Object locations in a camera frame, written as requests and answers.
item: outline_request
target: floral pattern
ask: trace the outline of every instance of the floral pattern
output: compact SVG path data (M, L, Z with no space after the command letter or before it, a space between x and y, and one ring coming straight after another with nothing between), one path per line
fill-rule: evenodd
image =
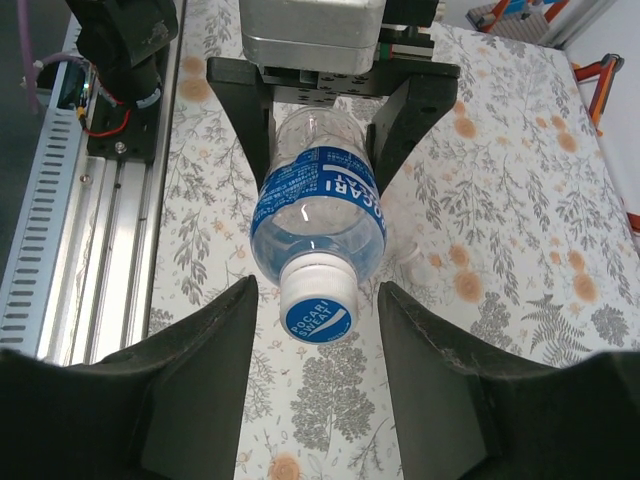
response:
M431 280L392 256L360 287L347 341L313 347L278 320L248 230L257 191L205 59L241 57L237 0L187 4L150 332L237 279L259 280L237 480L402 478L376 297L393 280L483 340L555 366L640 349L640 261L564 54L434 25L462 67L459 101L390 190L411 212ZM364 127L382 101L339 98ZM295 110L276 105L276 120Z

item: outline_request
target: blue label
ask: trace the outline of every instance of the blue label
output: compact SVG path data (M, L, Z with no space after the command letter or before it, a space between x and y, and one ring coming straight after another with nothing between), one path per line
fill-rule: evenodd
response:
M312 298L289 309L285 322L294 337L311 343L327 343L344 337L351 328L351 315L338 302Z
M253 235L260 223L282 207L313 196L342 198L371 215L386 240L378 188L369 166L357 155L336 147L316 147L302 152L295 162L267 177L251 224Z

